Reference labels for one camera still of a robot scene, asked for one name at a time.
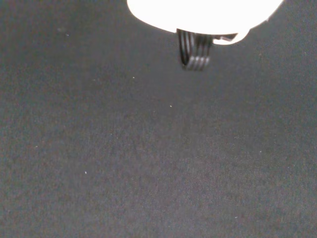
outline cable bundle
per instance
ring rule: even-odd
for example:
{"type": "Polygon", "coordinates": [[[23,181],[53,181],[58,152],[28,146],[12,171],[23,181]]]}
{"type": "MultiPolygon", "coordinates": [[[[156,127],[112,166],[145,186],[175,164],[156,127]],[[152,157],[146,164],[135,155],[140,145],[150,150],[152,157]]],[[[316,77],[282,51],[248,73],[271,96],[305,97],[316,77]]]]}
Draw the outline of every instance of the cable bundle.
{"type": "Polygon", "coordinates": [[[177,29],[181,60],[186,70],[201,71],[209,62],[212,35],[177,29]]]}

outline black backdrop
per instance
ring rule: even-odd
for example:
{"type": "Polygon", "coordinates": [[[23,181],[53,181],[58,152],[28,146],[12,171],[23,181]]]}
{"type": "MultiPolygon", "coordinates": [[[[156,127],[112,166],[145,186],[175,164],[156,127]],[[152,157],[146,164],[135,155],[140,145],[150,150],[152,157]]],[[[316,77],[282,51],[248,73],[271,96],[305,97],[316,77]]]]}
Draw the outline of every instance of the black backdrop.
{"type": "Polygon", "coordinates": [[[316,236],[315,0],[200,73],[123,0],[17,2],[0,5],[0,237],[316,236]]]}

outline bright white light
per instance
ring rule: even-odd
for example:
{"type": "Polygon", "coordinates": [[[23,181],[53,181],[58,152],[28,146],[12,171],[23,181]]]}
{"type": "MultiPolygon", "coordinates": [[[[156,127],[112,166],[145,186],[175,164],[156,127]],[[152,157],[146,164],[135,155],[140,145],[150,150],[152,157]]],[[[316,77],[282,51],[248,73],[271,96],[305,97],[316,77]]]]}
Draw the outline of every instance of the bright white light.
{"type": "Polygon", "coordinates": [[[242,40],[251,28],[268,20],[282,2],[283,0],[127,0],[132,14],[154,27],[170,32],[176,32],[178,28],[210,35],[239,33],[236,37],[238,40],[242,40]]]}

